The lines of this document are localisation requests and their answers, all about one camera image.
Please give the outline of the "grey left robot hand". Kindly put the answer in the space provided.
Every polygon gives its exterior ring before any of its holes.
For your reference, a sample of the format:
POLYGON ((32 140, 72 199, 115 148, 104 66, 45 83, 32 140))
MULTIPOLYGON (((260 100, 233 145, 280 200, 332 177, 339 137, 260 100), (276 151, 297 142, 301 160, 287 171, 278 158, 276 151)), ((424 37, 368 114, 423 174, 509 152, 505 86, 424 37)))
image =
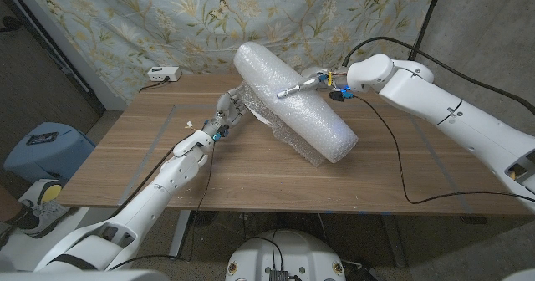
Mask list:
POLYGON ((228 130, 236 126, 240 119, 247 113, 241 92, 243 86, 228 90, 224 93, 216 105, 216 113, 205 123, 202 131, 210 136, 220 135, 225 137, 228 130))

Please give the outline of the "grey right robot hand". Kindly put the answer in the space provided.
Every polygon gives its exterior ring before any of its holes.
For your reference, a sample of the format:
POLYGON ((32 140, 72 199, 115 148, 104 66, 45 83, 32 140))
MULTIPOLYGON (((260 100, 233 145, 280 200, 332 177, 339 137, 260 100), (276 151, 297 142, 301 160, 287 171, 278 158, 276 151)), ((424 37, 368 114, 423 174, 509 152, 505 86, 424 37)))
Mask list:
POLYGON ((332 69, 321 69, 317 72, 312 72, 304 81, 296 85, 284 89, 277 93, 278 99, 284 99, 290 95, 295 95, 302 91, 310 91, 314 89, 330 89, 342 90, 347 88, 347 81, 345 80, 347 73, 344 71, 337 71, 332 69))

